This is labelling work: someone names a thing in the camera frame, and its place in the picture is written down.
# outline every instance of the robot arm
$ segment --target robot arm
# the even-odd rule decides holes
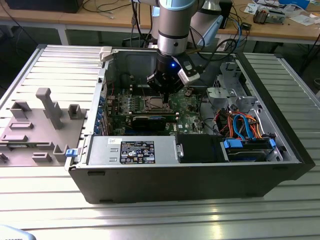
[[[186,54],[191,18],[202,8],[205,0],[142,0],[160,8],[156,67],[147,77],[148,85],[163,94],[178,92],[200,78],[202,67],[195,66]]]

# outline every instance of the motherboard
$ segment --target motherboard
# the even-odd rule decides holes
[[[175,136],[203,134],[198,113],[199,95],[192,88],[173,94],[168,103],[148,87],[121,89],[107,98],[108,135]]]

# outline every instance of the blue latch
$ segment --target blue latch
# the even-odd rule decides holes
[[[78,156],[78,148],[70,148],[65,152],[65,156],[68,157],[76,157]]]
[[[239,139],[226,139],[226,140],[224,140],[223,145],[224,145],[225,149],[243,148],[243,144],[242,144],[241,140],[239,140]]]
[[[270,139],[269,143],[271,145],[271,147],[274,149],[277,145],[276,145],[276,141],[274,139]]]

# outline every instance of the power supply label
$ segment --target power supply label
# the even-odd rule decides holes
[[[155,164],[154,141],[122,141],[120,149],[121,164]]]

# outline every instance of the paper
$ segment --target paper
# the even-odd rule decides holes
[[[121,144],[122,138],[109,138],[108,144]]]
[[[311,17],[305,16],[305,15],[290,17],[290,19],[305,26],[314,24],[314,22],[310,20]]]
[[[244,12],[247,14],[255,14],[258,9],[259,4],[254,3],[248,3],[248,6],[246,6]]]

